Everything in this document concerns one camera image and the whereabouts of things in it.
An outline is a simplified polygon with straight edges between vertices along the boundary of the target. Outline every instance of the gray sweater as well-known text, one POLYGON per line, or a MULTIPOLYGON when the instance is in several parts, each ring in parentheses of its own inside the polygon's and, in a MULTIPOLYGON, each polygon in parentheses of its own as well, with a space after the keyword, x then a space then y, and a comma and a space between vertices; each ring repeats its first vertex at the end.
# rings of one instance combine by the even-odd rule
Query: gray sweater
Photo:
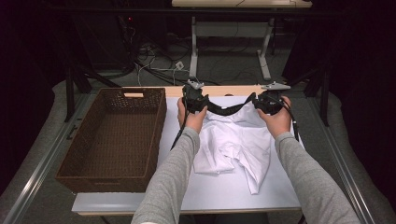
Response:
MULTIPOLYGON (((132 223, 178 223, 199 144, 197 132, 185 128, 175 147, 151 178, 146 197, 135 212, 132 223)), ((343 191, 291 133, 282 133, 276 138, 276 152, 309 224, 360 223, 343 191)))

